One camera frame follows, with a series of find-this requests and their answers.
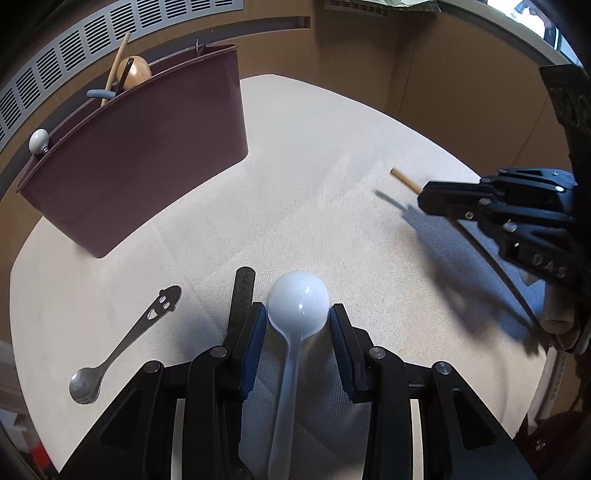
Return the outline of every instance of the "cloth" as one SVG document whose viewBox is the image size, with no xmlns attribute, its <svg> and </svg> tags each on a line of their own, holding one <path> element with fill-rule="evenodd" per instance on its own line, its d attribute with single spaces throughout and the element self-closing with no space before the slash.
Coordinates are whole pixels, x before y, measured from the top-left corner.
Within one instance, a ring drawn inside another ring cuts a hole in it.
<svg viewBox="0 0 591 480">
<path fill-rule="evenodd" d="M 403 360 L 450 362 L 510 435 L 544 365 L 525 313 L 444 220 L 389 175 L 420 185 L 477 181 L 442 148 L 370 107 L 277 76 L 243 80 L 249 154 L 160 212 L 97 260 L 45 219 L 11 275 L 11 327 L 22 389 L 60 469 L 142 364 L 187 362 L 220 344 L 237 268 L 256 270 L 254 301 L 282 274 L 309 270 L 354 326 Z M 151 186 L 146 187 L 150 194 Z M 476 232 L 491 250 L 491 241 Z M 518 273 L 508 267 L 517 284 Z M 161 288 L 178 284 L 173 313 L 111 366 L 94 404 L 69 397 L 69 379 L 99 365 Z M 542 305 L 543 286 L 522 290 Z M 268 454 L 285 345 L 267 329 L 255 387 L 243 408 L 241 456 L 257 479 Z M 415 474 L 422 478 L 413 406 Z M 361 478 L 368 405 L 342 390 L 330 333 L 307 340 L 300 363 L 290 479 Z M 173 477 L 180 478 L 179 402 Z"/>
</svg>

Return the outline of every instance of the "wooden stick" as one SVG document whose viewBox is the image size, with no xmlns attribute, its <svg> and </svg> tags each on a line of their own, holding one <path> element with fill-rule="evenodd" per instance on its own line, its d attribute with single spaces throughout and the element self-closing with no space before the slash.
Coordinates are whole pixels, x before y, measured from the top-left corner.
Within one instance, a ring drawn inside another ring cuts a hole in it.
<svg viewBox="0 0 591 480">
<path fill-rule="evenodd" d="M 123 51 L 125 50 L 125 46 L 129 41 L 131 36 L 131 32 L 127 32 L 121 41 L 121 45 L 119 46 L 119 50 L 117 50 L 117 54 L 115 55 L 115 59 L 113 60 L 113 65 L 111 65 L 111 71 L 109 72 L 109 77 L 107 78 L 107 84 L 105 86 L 105 90 L 110 90 L 113 86 L 113 82 L 115 81 L 115 74 L 117 73 L 117 67 L 119 63 L 121 63 L 121 57 L 123 57 Z M 100 106 L 103 106 L 107 103 L 107 99 L 103 98 L 100 102 Z"/>
<path fill-rule="evenodd" d="M 411 189 L 417 195 L 423 191 L 421 187 L 419 187 L 416 183 L 414 183 L 411 179 L 409 179 L 404 173 L 396 168 L 390 170 L 390 175 L 400 180 L 404 183 L 409 189 Z"/>
</svg>

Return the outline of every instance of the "stainless steel spoon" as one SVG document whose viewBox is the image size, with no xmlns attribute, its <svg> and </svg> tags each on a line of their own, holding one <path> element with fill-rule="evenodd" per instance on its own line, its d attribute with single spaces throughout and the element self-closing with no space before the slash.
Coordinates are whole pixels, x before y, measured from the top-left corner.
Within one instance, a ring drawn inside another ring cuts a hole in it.
<svg viewBox="0 0 591 480">
<path fill-rule="evenodd" d="M 98 367 L 80 368 L 70 380 L 70 396 L 76 403 L 85 405 L 93 403 L 99 396 L 100 383 L 107 369 L 127 347 L 135 342 L 146 330 L 160 320 L 168 312 L 174 310 L 181 296 L 181 287 L 174 285 L 160 290 L 160 295 L 148 307 L 131 330 L 115 347 L 109 358 Z"/>
</svg>

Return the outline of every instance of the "ventilation grille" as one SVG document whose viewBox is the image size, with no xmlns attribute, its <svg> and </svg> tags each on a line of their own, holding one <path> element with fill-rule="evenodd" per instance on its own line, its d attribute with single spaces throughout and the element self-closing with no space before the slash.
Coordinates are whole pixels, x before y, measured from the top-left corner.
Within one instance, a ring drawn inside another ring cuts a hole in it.
<svg viewBox="0 0 591 480">
<path fill-rule="evenodd" d="M 218 12 L 242 10 L 243 0 L 119 0 L 55 38 L 0 90 L 0 151 L 28 116 L 76 73 L 160 28 Z"/>
<path fill-rule="evenodd" d="M 31 67 L 17 80 L 17 90 L 25 108 L 29 108 L 41 95 Z"/>
<path fill-rule="evenodd" d="M 142 28 L 162 21 L 159 0 L 138 0 L 138 12 Z"/>
<path fill-rule="evenodd" d="M 111 22 L 115 31 L 115 38 L 123 38 L 127 32 L 134 33 L 135 28 L 134 10 L 131 4 L 125 4 L 111 11 Z"/>
<path fill-rule="evenodd" d="M 326 8 L 330 10 L 343 10 L 347 12 L 359 12 L 377 17 L 387 17 L 388 10 L 384 7 L 366 2 L 348 2 L 346 0 L 328 0 Z"/>
<path fill-rule="evenodd" d="M 78 30 L 60 42 L 60 52 L 66 65 L 66 70 L 71 70 L 86 58 Z"/>
<path fill-rule="evenodd" d="M 37 70 L 45 90 L 61 78 L 60 63 L 57 61 L 56 51 L 53 48 L 37 60 Z"/>
<path fill-rule="evenodd" d="M 165 0 L 166 18 L 174 18 L 187 13 L 185 0 Z"/>
<path fill-rule="evenodd" d="M 111 44 L 109 29 L 107 28 L 107 20 L 104 15 L 87 23 L 84 26 L 84 35 L 86 36 L 88 49 L 91 54 L 95 54 L 102 48 L 108 47 Z"/>
<path fill-rule="evenodd" d="M 7 91 L 2 100 L 0 100 L 0 115 L 4 120 L 7 128 L 12 128 L 14 122 L 21 116 L 21 111 L 18 108 L 17 100 L 14 98 L 12 90 Z"/>
<path fill-rule="evenodd" d="M 205 10 L 206 8 L 211 7 L 212 5 L 209 3 L 209 0 L 191 0 L 191 10 L 193 12 Z"/>
</svg>

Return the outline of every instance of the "window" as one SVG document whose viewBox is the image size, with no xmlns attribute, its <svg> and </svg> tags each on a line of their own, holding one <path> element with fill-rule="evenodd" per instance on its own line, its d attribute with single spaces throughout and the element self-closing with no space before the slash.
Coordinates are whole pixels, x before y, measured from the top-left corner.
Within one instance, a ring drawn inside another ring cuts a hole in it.
<svg viewBox="0 0 591 480">
<path fill-rule="evenodd" d="M 507 17 L 529 28 L 538 34 L 555 50 L 562 53 L 567 59 L 576 65 L 581 65 L 579 58 L 563 37 L 562 33 L 546 17 L 531 0 L 478 0 L 487 4 Z"/>
</svg>

